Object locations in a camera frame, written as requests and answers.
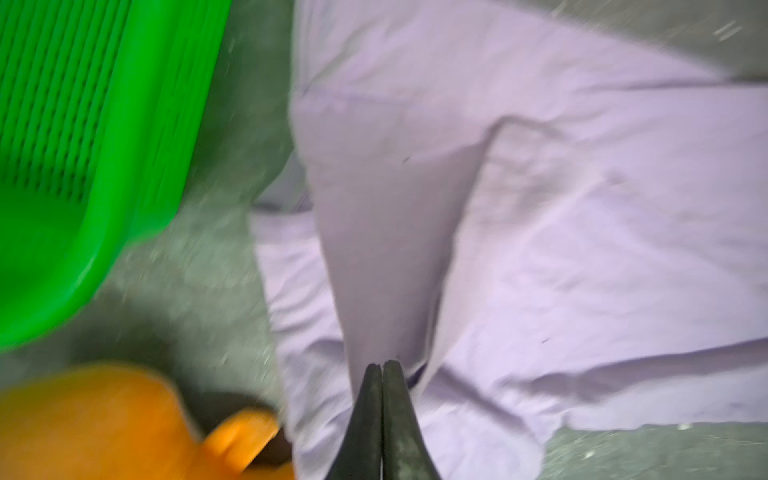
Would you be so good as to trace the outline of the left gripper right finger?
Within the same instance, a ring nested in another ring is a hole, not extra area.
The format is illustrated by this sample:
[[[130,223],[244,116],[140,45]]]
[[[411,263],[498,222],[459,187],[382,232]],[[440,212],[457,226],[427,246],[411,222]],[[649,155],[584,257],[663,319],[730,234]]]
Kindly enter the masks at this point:
[[[383,478],[439,480],[428,453],[401,364],[383,366]]]

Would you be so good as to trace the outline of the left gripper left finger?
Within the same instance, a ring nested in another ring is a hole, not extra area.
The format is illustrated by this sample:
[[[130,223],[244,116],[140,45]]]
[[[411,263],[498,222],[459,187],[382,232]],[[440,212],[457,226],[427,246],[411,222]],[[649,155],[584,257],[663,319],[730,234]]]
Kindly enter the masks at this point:
[[[379,480],[383,451],[382,367],[370,364],[327,480]]]

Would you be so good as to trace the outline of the purple t shirt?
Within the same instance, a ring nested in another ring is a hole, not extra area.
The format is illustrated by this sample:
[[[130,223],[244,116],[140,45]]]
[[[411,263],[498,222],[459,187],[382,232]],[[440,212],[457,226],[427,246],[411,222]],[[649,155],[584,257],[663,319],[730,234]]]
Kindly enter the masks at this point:
[[[446,479],[562,427],[767,419],[767,85],[500,1],[300,1],[250,216],[286,430],[326,475],[397,360]]]

